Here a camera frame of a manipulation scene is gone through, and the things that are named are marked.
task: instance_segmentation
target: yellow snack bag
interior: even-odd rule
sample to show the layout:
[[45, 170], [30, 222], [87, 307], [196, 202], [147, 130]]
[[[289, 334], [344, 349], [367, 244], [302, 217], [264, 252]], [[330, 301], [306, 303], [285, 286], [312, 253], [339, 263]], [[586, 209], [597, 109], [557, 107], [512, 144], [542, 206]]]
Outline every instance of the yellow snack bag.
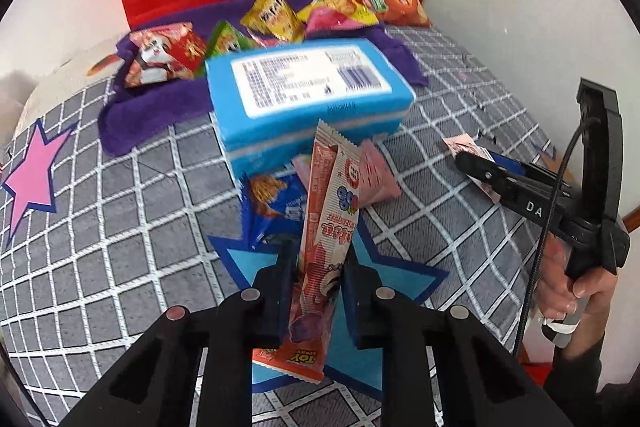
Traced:
[[256, 0], [240, 23], [281, 41], [300, 42], [304, 37], [300, 20], [285, 0]]
[[375, 26], [375, 13], [356, 0], [313, 0], [297, 13], [307, 33], [320, 30], [355, 30]]

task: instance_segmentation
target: barcode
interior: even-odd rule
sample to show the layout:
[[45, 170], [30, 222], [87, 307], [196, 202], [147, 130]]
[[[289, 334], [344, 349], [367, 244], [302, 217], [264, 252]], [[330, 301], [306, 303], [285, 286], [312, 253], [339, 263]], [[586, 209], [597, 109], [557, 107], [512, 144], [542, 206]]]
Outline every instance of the barcode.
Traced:
[[347, 85], [348, 91], [380, 87], [380, 80], [368, 66], [338, 68], [338, 73]]

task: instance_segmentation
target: pink wrapper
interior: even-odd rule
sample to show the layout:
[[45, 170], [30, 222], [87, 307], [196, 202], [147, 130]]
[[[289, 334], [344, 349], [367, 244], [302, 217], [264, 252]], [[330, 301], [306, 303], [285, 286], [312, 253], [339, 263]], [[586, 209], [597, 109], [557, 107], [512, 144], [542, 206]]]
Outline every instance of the pink wrapper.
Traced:
[[[359, 147], [360, 158], [360, 206], [397, 198], [402, 192], [395, 176], [389, 170], [384, 156], [371, 140], [364, 140]], [[309, 188], [311, 156], [301, 154], [291, 160], [305, 188]]]
[[[453, 158], [455, 158], [459, 152], [465, 151], [495, 163], [494, 159], [489, 154], [489, 151], [483, 147], [478, 147], [478, 145], [476, 145], [476, 142], [474, 142], [467, 133], [460, 134], [459, 136], [454, 136], [453, 138], [444, 138], [443, 141], [447, 144], [447, 147], [449, 147]], [[500, 201], [500, 194], [495, 192], [491, 188], [491, 185], [481, 182], [480, 180], [476, 180], [471, 176], [469, 176], [469, 179], [471, 179], [471, 181], [473, 181], [478, 187], [480, 187], [482, 192], [489, 196], [489, 198], [494, 203], [498, 203], [498, 201]]]

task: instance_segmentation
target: ice cream wrapper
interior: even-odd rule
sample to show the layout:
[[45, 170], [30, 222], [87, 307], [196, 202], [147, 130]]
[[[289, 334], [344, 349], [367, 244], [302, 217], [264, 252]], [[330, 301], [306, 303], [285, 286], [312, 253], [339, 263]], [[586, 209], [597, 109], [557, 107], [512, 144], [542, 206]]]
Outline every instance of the ice cream wrapper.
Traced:
[[277, 350], [254, 349], [254, 362], [301, 380], [319, 383], [324, 378], [335, 294], [358, 222], [359, 187], [360, 151], [321, 121], [311, 156], [289, 334]]
[[[373, 203], [388, 198], [397, 198], [402, 193], [396, 177], [390, 171], [384, 156], [378, 151], [371, 140], [364, 140], [360, 144], [362, 156], [360, 158], [360, 207], [364, 208]], [[291, 160], [296, 174], [305, 188], [309, 187], [311, 156], [300, 154]]]

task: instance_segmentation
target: white label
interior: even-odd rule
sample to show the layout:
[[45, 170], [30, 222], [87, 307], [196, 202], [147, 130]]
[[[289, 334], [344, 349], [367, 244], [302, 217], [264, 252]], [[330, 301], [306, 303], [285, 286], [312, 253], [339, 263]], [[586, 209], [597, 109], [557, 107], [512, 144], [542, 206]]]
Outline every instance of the white label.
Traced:
[[357, 46], [280, 52], [231, 62], [244, 111], [258, 118], [304, 105], [391, 92]]

